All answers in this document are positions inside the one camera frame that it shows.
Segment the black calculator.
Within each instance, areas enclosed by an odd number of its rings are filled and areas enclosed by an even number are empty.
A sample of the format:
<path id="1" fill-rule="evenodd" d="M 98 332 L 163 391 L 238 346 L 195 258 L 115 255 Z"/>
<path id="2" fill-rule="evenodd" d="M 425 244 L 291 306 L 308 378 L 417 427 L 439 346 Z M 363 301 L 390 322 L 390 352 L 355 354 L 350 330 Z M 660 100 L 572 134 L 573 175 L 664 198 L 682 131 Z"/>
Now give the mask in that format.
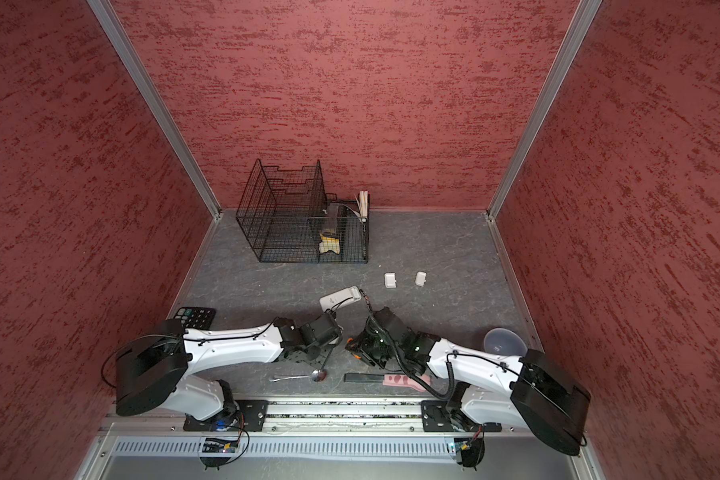
<path id="1" fill-rule="evenodd" d="M 185 329 L 210 330 L 216 313 L 208 307 L 180 307 L 173 318 Z"/>

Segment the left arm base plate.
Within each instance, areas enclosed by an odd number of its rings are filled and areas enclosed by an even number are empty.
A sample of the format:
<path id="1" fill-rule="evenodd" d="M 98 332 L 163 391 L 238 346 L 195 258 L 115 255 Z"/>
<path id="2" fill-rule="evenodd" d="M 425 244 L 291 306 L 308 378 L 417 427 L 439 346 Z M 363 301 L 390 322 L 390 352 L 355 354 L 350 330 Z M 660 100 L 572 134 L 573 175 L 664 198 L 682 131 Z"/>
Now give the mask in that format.
<path id="1" fill-rule="evenodd" d="M 241 400 L 225 406 L 221 412 L 207 420 L 185 416 L 186 432 L 261 432 L 270 403 L 266 400 Z"/>

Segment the pink cat paw spatula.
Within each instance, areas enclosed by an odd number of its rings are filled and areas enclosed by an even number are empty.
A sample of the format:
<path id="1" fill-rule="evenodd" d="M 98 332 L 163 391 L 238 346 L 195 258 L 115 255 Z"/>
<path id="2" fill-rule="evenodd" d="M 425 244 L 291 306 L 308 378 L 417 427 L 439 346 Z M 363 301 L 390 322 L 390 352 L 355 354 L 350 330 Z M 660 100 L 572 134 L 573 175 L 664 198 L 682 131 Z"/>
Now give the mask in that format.
<path id="1" fill-rule="evenodd" d="M 353 384 L 379 384 L 393 388 L 408 388 L 417 392 L 424 392 L 423 388 L 419 383 L 414 381 L 412 378 L 403 374 L 371 374 L 371 373 L 356 373 L 349 372 L 343 376 L 345 383 Z"/>

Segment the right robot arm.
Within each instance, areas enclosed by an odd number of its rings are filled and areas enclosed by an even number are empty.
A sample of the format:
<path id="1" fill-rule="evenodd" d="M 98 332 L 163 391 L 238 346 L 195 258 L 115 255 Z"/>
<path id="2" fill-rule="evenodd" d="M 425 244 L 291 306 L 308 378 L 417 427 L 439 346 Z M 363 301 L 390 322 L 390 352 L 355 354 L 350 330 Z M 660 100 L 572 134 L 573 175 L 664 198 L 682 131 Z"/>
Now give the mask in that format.
<path id="1" fill-rule="evenodd" d="M 387 307 L 369 314 L 346 350 L 373 367 L 395 362 L 414 384 L 451 403 L 461 422 L 525 428 L 569 456 L 586 445 L 591 394 L 542 351 L 507 356 L 469 349 L 412 330 Z"/>

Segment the wooden sticks in basket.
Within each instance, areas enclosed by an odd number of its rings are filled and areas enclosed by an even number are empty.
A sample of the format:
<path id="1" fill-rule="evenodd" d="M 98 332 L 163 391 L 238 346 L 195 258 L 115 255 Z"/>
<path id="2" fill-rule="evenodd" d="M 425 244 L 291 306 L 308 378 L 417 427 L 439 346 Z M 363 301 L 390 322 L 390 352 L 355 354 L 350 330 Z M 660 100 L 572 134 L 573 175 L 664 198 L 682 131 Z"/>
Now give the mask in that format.
<path id="1" fill-rule="evenodd" d="M 369 192 L 360 191 L 357 197 L 357 204 L 359 208 L 359 217 L 362 222 L 366 222 L 369 213 Z"/>

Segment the yellow black brush in basket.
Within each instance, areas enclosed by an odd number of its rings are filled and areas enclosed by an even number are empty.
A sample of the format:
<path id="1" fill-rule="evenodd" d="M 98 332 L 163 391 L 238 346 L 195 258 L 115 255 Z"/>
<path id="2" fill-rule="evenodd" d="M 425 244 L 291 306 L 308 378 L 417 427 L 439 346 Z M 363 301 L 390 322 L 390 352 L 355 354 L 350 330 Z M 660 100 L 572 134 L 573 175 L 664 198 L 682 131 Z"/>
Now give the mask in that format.
<path id="1" fill-rule="evenodd" d="M 320 243 L 318 250 L 320 254 L 341 253 L 341 242 L 339 234 L 339 220 L 342 206 L 338 203 L 330 203 L 325 210 L 323 225 L 320 230 Z"/>

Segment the white battery cover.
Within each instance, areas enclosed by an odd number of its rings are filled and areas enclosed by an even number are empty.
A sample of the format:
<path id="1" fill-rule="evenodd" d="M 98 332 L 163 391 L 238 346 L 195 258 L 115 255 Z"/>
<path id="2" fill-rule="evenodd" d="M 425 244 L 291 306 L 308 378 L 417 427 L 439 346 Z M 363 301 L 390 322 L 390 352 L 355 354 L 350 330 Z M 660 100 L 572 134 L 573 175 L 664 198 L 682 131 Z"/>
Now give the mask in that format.
<path id="1" fill-rule="evenodd" d="M 418 287 L 423 287 L 426 282 L 426 276 L 427 274 L 423 271 L 419 271 L 415 276 L 415 285 Z"/>
<path id="2" fill-rule="evenodd" d="M 394 273 L 385 273 L 384 274 L 384 285 L 388 289 L 393 289 L 396 287 L 396 275 Z"/>

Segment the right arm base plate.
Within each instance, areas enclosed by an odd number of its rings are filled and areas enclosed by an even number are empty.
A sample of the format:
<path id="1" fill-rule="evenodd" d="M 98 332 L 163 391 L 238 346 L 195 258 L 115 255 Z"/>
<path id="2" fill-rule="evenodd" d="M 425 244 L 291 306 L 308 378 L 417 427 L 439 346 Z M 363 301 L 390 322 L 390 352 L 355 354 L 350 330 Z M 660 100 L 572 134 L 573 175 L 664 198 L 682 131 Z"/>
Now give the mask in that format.
<path id="1" fill-rule="evenodd" d="M 478 424 L 471 420 L 455 401 L 423 400 L 420 403 L 423 430 L 425 432 L 483 432 L 497 433 L 503 430 L 500 423 Z"/>

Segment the metal spoon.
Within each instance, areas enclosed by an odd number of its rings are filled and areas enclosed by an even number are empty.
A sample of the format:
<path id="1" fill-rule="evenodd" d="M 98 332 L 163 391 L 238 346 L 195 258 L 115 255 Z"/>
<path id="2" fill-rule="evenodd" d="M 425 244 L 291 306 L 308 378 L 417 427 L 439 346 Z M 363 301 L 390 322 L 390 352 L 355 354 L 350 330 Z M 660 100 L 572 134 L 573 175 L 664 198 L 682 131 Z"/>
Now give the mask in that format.
<path id="1" fill-rule="evenodd" d="M 325 369 L 319 368 L 319 369 L 313 370 L 313 371 L 312 371 L 311 373 L 309 373 L 309 374 L 273 375 L 273 376 L 271 376 L 271 377 L 268 379 L 268 381 L 269 381 L 270 383 L 276 383 L 276 382 L 281 382 L 281 381 L 286 381 L 286 380 L 301 380 L 301 379 L 307 379 L 307 380 L 310 380 L 310 381 L 312 381 L 312 382 L 319 383 L 319 382 L 324 381 L 324 380 L 327 378 L 327 375 L 328 375 L 328 372 L 327 372 Z"/>

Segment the orange black screwdriver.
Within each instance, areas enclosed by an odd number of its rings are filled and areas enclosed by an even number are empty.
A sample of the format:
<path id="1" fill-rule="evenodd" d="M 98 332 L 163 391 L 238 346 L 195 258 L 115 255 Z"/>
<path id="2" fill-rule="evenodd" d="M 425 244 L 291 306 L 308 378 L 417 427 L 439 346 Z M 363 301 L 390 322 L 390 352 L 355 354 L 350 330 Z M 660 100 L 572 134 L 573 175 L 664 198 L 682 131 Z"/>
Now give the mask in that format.
<path id="1" fill-rule="evenodd" d="M 358 358 L 364 355 L 363 341 L 361 339 L 349 338 L 345 344 L 345 349 Z"/>

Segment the grey white remote control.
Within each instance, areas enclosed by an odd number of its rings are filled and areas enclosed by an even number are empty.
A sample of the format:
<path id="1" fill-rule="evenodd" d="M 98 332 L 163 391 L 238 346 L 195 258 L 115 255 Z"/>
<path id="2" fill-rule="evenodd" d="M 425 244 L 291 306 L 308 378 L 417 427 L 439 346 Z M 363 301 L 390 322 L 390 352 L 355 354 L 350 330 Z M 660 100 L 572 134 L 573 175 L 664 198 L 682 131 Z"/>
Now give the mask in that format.
<path id="1" fill-rule="evenodd" d="M 349 306 L 362 299 L 357 286 L 351 286 L 320 298 L 319 303 L 322 311 L 336 311 L 342 307 Z"/>

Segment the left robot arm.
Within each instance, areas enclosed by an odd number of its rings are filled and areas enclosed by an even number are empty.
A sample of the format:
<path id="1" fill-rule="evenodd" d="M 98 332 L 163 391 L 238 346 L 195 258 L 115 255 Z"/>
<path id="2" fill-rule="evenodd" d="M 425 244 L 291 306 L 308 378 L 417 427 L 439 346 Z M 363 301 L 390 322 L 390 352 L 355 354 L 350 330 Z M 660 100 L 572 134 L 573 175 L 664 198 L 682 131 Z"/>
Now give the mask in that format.
<path id="1" fill-rule="evenodd" d="M 209 381 L 202 372 L 238 364 L 292 362 L 320 369 L 342 339 L 331 310 L 298 326 L 277 317 L 247 329 L 199 330 L 168 320 L 157 333 L 143 335 L 112 355 L 115 412 L 131 417 L 155 409 L 213 423 L 236 411 L 226 381 Z"/>

